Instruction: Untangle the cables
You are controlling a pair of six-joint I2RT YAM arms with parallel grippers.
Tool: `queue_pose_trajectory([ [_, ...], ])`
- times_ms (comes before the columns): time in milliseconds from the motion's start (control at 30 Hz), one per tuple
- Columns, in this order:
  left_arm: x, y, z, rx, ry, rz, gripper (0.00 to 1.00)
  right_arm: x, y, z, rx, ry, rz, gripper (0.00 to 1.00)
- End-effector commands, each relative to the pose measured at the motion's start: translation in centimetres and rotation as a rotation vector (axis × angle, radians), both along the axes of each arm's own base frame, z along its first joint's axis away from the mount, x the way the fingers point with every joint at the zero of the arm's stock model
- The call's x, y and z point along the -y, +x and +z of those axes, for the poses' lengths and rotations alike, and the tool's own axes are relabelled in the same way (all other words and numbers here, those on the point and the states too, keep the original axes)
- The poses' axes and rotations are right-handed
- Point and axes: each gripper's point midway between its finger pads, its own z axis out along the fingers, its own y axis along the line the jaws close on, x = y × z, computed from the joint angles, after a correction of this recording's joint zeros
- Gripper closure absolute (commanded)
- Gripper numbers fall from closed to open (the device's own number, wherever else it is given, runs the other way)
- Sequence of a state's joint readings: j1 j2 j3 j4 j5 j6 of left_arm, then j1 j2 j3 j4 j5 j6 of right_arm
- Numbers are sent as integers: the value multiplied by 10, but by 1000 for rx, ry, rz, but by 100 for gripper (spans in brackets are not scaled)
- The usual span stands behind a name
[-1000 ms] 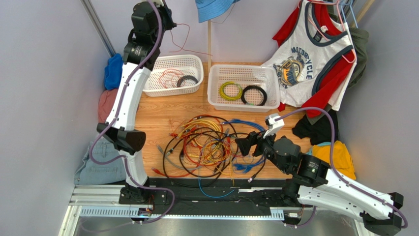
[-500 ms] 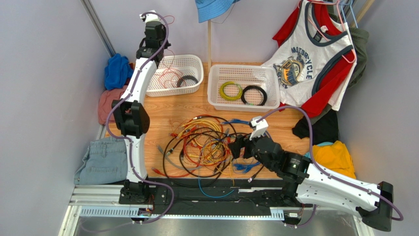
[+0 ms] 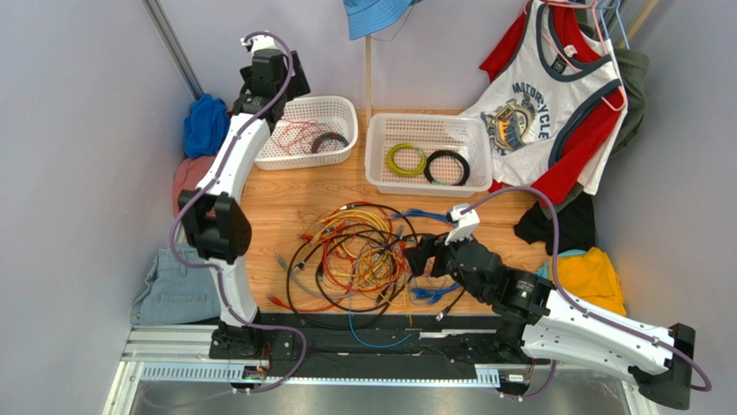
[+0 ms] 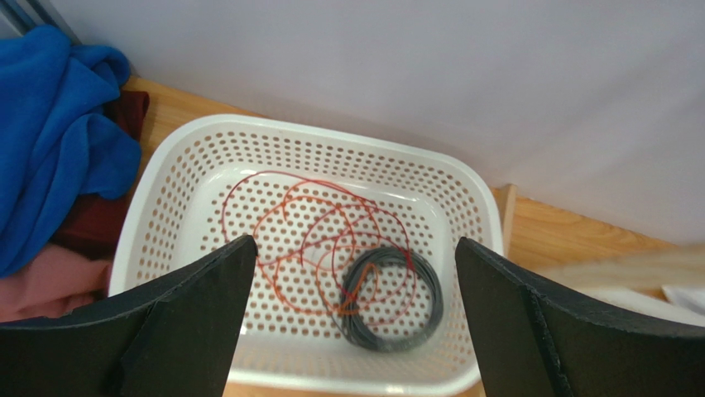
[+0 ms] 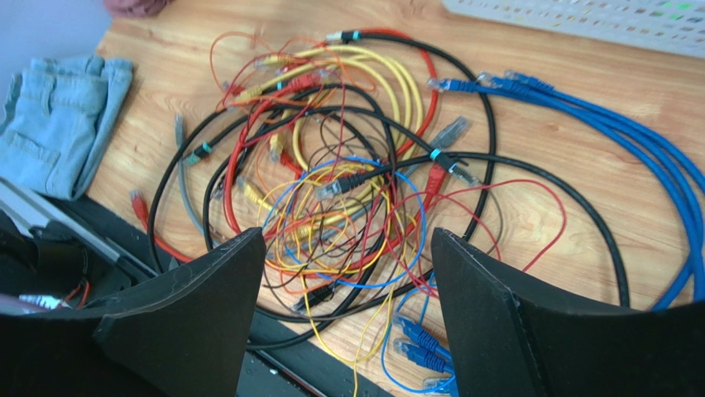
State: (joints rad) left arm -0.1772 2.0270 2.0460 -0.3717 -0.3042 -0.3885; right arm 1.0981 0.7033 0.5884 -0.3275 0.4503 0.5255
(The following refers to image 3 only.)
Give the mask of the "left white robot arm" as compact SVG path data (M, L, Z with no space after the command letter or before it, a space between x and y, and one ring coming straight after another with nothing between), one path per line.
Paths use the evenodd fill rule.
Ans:
M214 281L221 312L211 337L212 359L255 359L265 349L266 325L247 277L246 253L253 230L240 207L241 195L257 155L282 119L286 104L310 91L298 54L268 31L241 40L252 55L241 69L240 97L223 145L195 189L178 196L176 224L200 262L177 260L207 271Z

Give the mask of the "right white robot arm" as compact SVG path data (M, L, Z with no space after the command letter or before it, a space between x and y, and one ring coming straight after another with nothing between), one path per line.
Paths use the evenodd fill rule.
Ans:
M489 305L503 320L498 342L530 359L610 375L675 410L689 409L693 391L711 391L711 380L694 360L693 328L639 322L575 296L559 279L556 254L548 262L548 278L505 265L472 236L480 223L480 205L477 201L450 208L448 233L423 235L404 249L414 276L422 275L431 260L431 276L449 276Z

